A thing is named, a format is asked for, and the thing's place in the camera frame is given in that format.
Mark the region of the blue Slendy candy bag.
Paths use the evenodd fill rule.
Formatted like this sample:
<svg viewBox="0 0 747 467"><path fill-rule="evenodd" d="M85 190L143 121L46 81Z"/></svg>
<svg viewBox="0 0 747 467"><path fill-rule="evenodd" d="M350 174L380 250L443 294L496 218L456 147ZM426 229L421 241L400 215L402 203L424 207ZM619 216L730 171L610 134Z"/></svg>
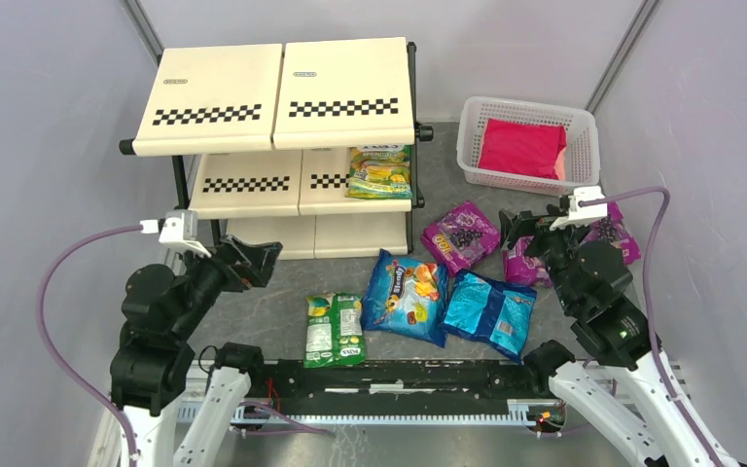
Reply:
<svg viewBox="0 0 747 467"><path fill-rule="evenodd" d="M443 348L446 336L441 323L448 281L449 272L444 264L380 250L362 299L362 328Z"/></svg>

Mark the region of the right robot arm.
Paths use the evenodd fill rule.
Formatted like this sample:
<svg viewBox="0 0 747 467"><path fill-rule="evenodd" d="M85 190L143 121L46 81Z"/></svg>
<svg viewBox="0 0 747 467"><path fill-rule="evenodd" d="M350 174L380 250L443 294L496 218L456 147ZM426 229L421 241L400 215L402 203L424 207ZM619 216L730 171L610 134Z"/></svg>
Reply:
<svg viewBox="0 0 747 467"><path fill-rule="evenodd" d="M576 409L635 466L735 466L705 427L671 374L654 326L625 294L633 276L622 252L606 241L586 241L605 204L572 198L544 214L499 214L501 243L529 237L526 255L540 259L578 343L629 397L623 405L557 341L547 341L523 363L539 386Z"/></svg>

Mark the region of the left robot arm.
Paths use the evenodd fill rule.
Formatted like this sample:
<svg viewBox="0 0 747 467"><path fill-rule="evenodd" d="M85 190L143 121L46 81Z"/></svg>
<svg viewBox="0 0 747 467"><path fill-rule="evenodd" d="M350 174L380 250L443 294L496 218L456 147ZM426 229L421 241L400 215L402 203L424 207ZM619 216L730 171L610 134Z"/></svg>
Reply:
<svg viewBox="0 0 747 467"><path fill-rule="evenodd" d="M133 466L209 466L234 410L261 380L259 347L227 342L217 352L198 419L174 445L187 373L195 361L188 341L224 292L267 286L282 251L279 242L250 245L227 235L208 257L187 253L181 275L163 264L138 269L122 303L125 324L110 365L111 401Z"/></svg>

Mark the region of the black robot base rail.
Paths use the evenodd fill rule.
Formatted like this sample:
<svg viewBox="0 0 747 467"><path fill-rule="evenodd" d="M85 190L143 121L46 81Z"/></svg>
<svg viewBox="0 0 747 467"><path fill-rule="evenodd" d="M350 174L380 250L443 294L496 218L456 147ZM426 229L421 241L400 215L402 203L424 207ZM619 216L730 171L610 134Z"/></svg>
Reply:
<svg viewBox="0 0 747 467"><path fill-rule="evenodd" d="M248 400L299 423L380 426L513 426L554 431L562 402L528 369L504 360L371 360L306 369L268 361Z"/></svg>

